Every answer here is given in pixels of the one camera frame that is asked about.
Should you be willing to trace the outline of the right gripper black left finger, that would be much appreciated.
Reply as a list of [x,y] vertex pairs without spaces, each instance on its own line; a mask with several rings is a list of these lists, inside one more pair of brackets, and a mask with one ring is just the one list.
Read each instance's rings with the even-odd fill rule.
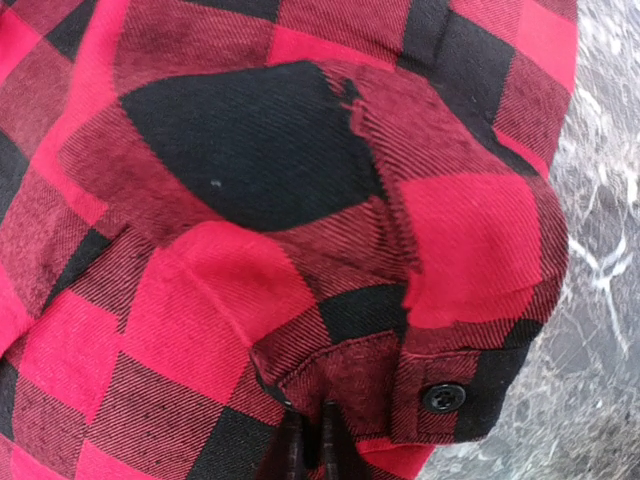
[[302,416],[286,410],[256,474],[257,480],[306,478]]

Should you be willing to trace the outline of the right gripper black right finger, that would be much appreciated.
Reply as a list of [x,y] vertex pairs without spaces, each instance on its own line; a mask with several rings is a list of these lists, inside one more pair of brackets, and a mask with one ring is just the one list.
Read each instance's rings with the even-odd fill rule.
[[357,450],[355,441],[334,401],[322,404],[316,426],[316,456],[327,480],[369,480],[368,464]]

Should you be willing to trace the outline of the red black plaid shirt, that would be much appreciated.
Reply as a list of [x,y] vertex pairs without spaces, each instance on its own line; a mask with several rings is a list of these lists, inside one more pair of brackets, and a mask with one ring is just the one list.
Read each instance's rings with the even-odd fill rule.
[[559,300],[573,1],[5,1],[1,475],[371,479],[495,426]]

